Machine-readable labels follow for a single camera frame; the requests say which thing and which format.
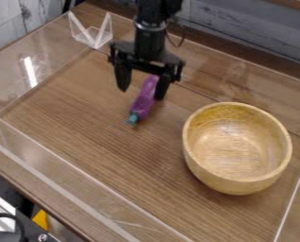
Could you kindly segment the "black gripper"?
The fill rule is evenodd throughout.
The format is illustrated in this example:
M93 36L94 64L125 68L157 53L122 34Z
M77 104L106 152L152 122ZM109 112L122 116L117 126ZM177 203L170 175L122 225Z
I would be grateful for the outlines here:
M166 26L134 26L134 41L114 41L109 45L117 85L121 91L128 90L133 69L157 75L154 99L162 100L172 82L181 80L185 61L165 48Z

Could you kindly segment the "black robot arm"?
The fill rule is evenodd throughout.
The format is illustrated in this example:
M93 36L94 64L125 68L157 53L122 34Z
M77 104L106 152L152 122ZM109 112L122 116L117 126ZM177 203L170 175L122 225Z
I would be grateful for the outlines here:
M126 91L132 71L158 76L154 99L162 100L170 84L181 80L185 60L166 49L169 20L181 11L182 0L136 0L134 41L110 43L107 61L113 64L117 86Z

